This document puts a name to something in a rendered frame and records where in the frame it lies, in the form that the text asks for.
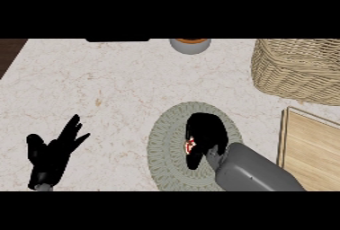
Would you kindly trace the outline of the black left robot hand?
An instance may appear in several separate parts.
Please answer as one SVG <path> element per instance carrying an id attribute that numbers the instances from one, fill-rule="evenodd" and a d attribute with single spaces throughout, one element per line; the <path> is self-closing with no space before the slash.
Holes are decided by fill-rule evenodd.
<path id="1" fill-rule="evenodd" d="M 27 136 L 29 160 L 33 164 L 29 182 L 31 190 L 37 190 L 34 187 L 42 184 L 49 184 L 52 187 L 58 185 L 73 151 L 91 137 L 91 134 L 77 137 L 82 127 L 80 116 L 74 115 L 60 133 L 60 137 L 49 144 L 45 143 L 37 134 Z"/>

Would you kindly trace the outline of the tan wicker basket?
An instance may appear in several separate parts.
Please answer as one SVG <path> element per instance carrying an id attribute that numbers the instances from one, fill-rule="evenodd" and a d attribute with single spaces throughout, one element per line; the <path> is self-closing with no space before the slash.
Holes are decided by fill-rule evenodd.
<path id="1" fill-rule="evenodd" d="M 258 39 L 252 77 L 262 93 L 340 106 L 340 39 Z"/>

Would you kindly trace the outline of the pale wooden cutting board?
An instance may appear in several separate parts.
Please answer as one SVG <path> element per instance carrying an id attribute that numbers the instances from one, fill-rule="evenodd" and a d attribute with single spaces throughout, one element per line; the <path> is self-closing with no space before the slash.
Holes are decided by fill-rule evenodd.
<path id="1" fill-rule="evenodd" d="M 340 124 L 289 107 L 281 112 L 277 165 L 309 191 L 340 191 Z"/>

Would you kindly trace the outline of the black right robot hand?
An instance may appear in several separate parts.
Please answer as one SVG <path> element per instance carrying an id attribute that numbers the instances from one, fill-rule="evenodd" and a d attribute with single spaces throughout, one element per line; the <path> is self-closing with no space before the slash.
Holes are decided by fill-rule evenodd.
<path id="1" fill-rule="evenodd" d="M 200 166 L 204 156 L 218 159 L 227 151 L 230 136 L 225 124 L 218 115 L 197 112 L 187 123 L 187 140 L 194 137 L 197 146 L 187 154 L 187 164 L 191 170 Z"/>

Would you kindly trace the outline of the grey pot with orange contents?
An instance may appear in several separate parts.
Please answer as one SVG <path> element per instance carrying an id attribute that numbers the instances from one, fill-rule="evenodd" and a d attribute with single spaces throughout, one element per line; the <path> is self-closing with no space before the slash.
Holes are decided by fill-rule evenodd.
<path id="1" fill-rule="evenodd" d="M 170 39 L 173 49 L 187 55 L 203 53 L 210 47 L 212 40 L 178 40 Z"/>

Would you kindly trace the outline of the black flat appliance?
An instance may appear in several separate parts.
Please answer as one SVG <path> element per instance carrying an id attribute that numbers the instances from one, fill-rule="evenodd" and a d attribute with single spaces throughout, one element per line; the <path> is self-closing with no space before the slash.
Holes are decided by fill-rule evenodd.
<path id="1" fill-rule="evenodd" d="M 86 38 L 88 42 L 148 42 L 151 39 L 91 39 Z"/>

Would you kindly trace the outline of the red and white cupcake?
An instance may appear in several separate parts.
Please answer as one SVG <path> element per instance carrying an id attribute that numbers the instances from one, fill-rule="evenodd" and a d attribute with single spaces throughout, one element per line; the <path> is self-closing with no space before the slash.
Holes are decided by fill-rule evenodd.
<path id="1" fill-rule="evenodd" d="M 187 154 L 191 153 L 193 148 L 197 146 L 197 143 L 194 141 L 194 137 L 191 137 L 185 142 L 185 152 Z"/>

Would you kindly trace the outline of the round grey woven placemat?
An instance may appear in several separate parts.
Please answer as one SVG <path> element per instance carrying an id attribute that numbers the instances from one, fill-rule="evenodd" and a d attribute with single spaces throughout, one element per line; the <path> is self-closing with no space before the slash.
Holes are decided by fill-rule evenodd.
<path id="1" fill-rule="evenodd" d="M 230 143 L 243 142 L 243 135 L 228 114 L 204 102 L 182 102 L 173 106 L 154 123 L 148 143 L 151 178 L 162 191 L 222 191 L 216 172 L 203 158 L 199 169 L 187 165 L 187 122 L 193 113 L 204 112 L 222 119 Z"/>

